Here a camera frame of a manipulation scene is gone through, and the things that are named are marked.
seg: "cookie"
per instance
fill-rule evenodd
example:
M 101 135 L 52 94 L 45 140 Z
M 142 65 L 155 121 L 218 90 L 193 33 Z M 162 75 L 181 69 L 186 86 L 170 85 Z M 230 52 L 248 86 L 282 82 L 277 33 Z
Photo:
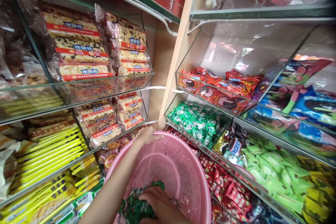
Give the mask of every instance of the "cookie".
M 109 56 L 100 43 L 55 38 L 57 60 L 65 63 L 97 63 L 107 65 Z

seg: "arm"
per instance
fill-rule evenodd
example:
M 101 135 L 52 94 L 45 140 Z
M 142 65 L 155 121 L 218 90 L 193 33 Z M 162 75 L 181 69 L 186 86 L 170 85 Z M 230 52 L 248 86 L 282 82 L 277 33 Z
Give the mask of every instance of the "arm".
M 153 135 L 154 128 L 146 127 L 139 130 L 137 139 L 132 143 L 110 178 L 90 204 L 79 221 L 79 224 L 111 224 L 119 211 L 123 200 L 129 177 L 134 167 L 135 160 L 141 148 L 162 138 Z

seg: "blue snack package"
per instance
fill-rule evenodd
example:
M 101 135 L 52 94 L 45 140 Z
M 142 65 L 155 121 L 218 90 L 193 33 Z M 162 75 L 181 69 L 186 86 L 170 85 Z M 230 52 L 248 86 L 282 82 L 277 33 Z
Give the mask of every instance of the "blue snack package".
M 292 116 L 307 116 L 311 122 L 336 127 L 336 98 L 316 92 L 312 86 L 293 93 L 284 113 L 290 109 Z

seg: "hand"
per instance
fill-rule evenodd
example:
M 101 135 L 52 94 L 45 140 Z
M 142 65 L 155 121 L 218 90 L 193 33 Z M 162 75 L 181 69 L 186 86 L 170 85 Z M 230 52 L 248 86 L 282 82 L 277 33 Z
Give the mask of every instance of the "hand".
M 162 135 L 154 135 L 155 129 L 153 126 L 145 127 L 139 130 L 136 136 L 136 142 L 141 143 L 141 145 L 151 144 L 156 140 L 164 138 Z
M 173 205 L 159 186 L 148 188 L 139 199 L 147 200 L 157 217 L 157 219 L 144 218 L 140 224 L 193 224 L 178 207 Z

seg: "red label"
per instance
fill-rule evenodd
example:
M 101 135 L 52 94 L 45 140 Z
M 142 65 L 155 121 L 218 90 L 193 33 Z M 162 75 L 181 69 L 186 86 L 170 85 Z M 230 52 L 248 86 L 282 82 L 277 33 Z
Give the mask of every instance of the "red label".
M 134 103 L 141 102 L 141 101 L 142 101 L 142 99 L 136 99 L 136 100 L 131 101 L 131 102 L 129 102 L 129 103 L 125 103 L 125 106 L 129 106 L 129 105 L 132 105 L 132 104 L 134 104 Z
M 102 132 L 98 132 L 98 133 L 96 133 L 96 134 L 93 134 L 92 137 L 93 137 L 93 138 L 97 138 L 97 137 L 100 137 L 101 135 L 104 135 L 104 134 L 106 134 L 106 135 L 111 134 L 111 133 L 112 133 L 112 130 L 114 130 L 114 129 L 116 129 L 116 128 L 118 128 L 118 125 L 117 125 L 117 124 L 114 124 L 114 125 L 112 125 L 111 127 L 106 128 L 106 129 L 105 129 L 104 131 L 102 131 Z
M 149 68 L 127 68 L 128 72 L 149 72 Z
M 110 107 L 110 108 L 104 108 L 104 109 L 98 110 L 99 108 L 101 108 L 101 107 L 95 108 L 97 110 L 96 112 L 92 112 L 92 113 L 83 115 L 83 118 L 86 118 L 86 117 L 89 117 L 89 116 L 93 116 L 93 115 L 96 115 L 96 114 L 99 114 L 99 113 L 103 113 L 103 112 L 106 112 L 106 111 L 109 111 L 109 110 L 113 109 L 112 107 Z
M 59 31 L 63 31 L 63 32 L 79 33 L 79 34 L 83 34 L 83 35 L 91 35 L 91 36 L 100 37 L 100 34 L 97 31 L 76 29 L 76 28 L 61 26 L 61 25 L 52 24 L 52 23 L 47 23 L 47 29 L 48 30 L 59 30 Z
M 125 99 L 127 97 L 131 97 L 131 96 L 136 96 L 136 92 L 132 92 L 132 93 L 128 93 L 128 94 L 123 94 L 121 96 L 119 96 L 119 99 Z
M 126 120 L 125 120 L 125 123 L 131 121 L 133 118 L 135 118 L 135 117 L 137 117 L 137 116 L 139 116 L 139 115 L 140 115 L 140 113 L 136 113 L 134 116 L 129 117 L 128 119 L 126 119 Z
M 143 118 L 141 118 L 140 120 L 137 120 L 136 122 L 134 122 L 134 123 L 128 125 L 126 128 L 127 128 L 127 129 L 132 128 L 134 125 L 139 124 L 139 123 L 141 123 L 142 121 L 144 121 Z
M 146 63 L 147 60 L 141 61 L 141 60 L 135 60 L 135 59 L 122 59 L 121 62 L 134 62 L 134 63 Z
M 77 55 L 89 55 L 96 57 L 108 57 L 105 52 L 97 52 L 97 51 L 85 51 L 85 50 L 75 50 L 75 49 L 66 49 L 61 47 L 55 48 L 56 52 L 64 53 L 64 54 L 77 54 Z
M 127 42 L 121 42 L 120 43 L 120 47 L 122 48 L 127 48 L 127 49 L 136 49 L 139 51 L 145 51 L 146 50 L 146 46 L 142 46 L 142 45 L 135 45 L 135 44 L 131 44 L 131 43 L 127 43 Z
M 112 77 L 113 73 L 98 73 L 98 74 L 88 74 L 88 75 L 62 75 L 63 81 L 75 81 L 78 79 L 92 79 L 92 78 L 104 78 Z

